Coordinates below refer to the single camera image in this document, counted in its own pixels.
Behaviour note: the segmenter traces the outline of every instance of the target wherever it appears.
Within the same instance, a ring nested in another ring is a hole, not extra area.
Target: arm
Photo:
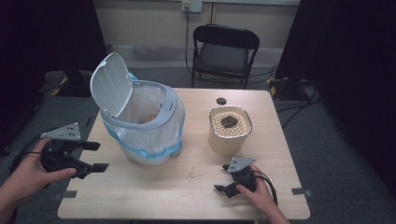
[[[250,164],[253,171],[260,171],[255,165]],[[256,179],[256,191],[251,192],[242,185],[237,185],[236,188],[245,196],[247,196],[253,204],[262,211],[272,224],[286,224],[290,223],[276,206],[271,197],[270,191],[263,180]]]
[[[48,173],[41,166],[40,153],[49,139],[39,141],[33,153],[21,162],[14,173],[0,187],[0,224],[7,223],[19,203],[46,187],[49,183],[75,175],[74,168]]]

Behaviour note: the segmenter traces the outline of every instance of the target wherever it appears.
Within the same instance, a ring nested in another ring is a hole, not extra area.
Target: tan container
[[[224,156],[238,152],[252,131],[248,113],[237,105],[212,109],[209,120],[209,145]]]

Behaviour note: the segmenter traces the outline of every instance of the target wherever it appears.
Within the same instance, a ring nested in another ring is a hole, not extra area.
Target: gray floor
[[[248,89],[268,90],[265,83],[270,68],[255,68]],[[171,87],[190,86],[191,77],[186,68],[131,69],[139,79],[160,82]],[[62,73],[47,74],[49,81],[43,90],[57,82]],[[218,82],[196,81],[196,88],[240,89],[231,80]],[[306,85],[313,93],[313,86]],[[277,109],[298,105],[299,102],[274,101]],[[78,122],[83,139],[88,138],[99,108],[92,98],[54,97],[47,91],[38,112],[10,145],[11,154],[0,158],[0,183],[7,178],[8,167],[15,155],[36,134],[47,129]],[[278,112],[285,123],[297,109]],[[311,211],[308,220],[292,223],[396,223],[396,204],[387,189],[364,158],[343,137],[341,123],[321,101],[309,105],[284,128],[298,175],[304,189],[312,191],[307,197]],[[57,217],[59,201],[52,200],[55,193],[63,192],[68,181],[49,185],[28,202],[21,204],[17,223],[130,223],[130,221],[76,221]],[[133,221],[133,223],[169,223]]]

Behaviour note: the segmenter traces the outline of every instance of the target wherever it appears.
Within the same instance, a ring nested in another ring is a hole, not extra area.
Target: white wall
[[[180,2],[95,0],[94,3],[110,51],[122,51],[121,55],[127,54],[125,57],[131,61],[184,60],[186,15],[181,12]],[[297,6],[216,3],[211,17],[212,6],[211,3],[203,3],[202,13],[190,13],[190,49],[194,28],[213,18],[214,23],[242,27],[256,33],[261,40],[261,50],[255,65],[277,63]]]

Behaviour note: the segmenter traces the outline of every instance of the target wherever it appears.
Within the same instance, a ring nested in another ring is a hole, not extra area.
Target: person's left hand
[[[66,179],[76,174],[75,168],[66,168],[56,172],[47,172],[40,163],[41,153],[49,139],[39,141],[32,153],[29,153],[17,169],[12,173],[5,185],[11,186],[20,200],[46,187],[49,183]]]

